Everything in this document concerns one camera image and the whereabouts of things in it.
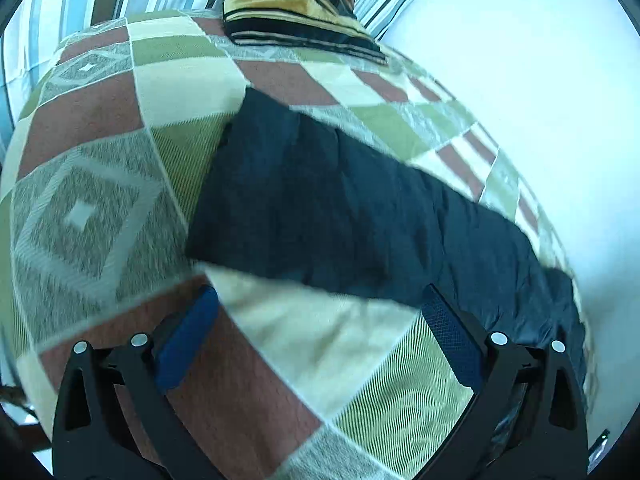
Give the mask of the dark navy puffer jacket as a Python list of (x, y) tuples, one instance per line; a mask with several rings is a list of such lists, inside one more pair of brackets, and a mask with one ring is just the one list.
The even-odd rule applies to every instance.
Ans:
[(257, 90), (224, 128), (186, 255), (420, 308), (436, 288), (518, 344), (565, 344), (587, 377), (573, 283), (521, 229), (426, 172)]

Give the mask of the yellow black striped pillow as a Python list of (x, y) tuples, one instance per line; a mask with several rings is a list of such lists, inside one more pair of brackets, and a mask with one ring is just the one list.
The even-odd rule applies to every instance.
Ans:
[(222, 0), (222, 18), (239, 46), (309, 48), (384, 66), (386, 56), (354, 6), (355, 0)]

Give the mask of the checkered green brown bedspread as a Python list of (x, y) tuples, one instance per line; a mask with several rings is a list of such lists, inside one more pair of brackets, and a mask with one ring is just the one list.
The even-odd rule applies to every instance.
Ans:
[[(488, 132), (425, 73), (438, 99), (397, 104), (397, 118), (374, 127), (380, 142), (257, 87), (245, 93), (260, 91), (339, 128), (516, 224), (538, 260), (572, 280), (586, 330), (587, 377), (575, 375), (585, 414), (593, 381), (588, 326), (563, 248)], [(6, 156), (1, 327), (44, 433), (53, 440), (77, 341), (112, 348), (152, 333), (209, 285), (220, 301), (215, 324), (166, 398), (221, 479), (419, 479), (473, 396), (421, 308), (186, 255), (224, 128), (204, 154), (163, 152), (151, 131), (138, 129), (44, 162), (26, 151)], [(128, 391), (118, 386), (116, 394), (141, 455), (156, 462)]]

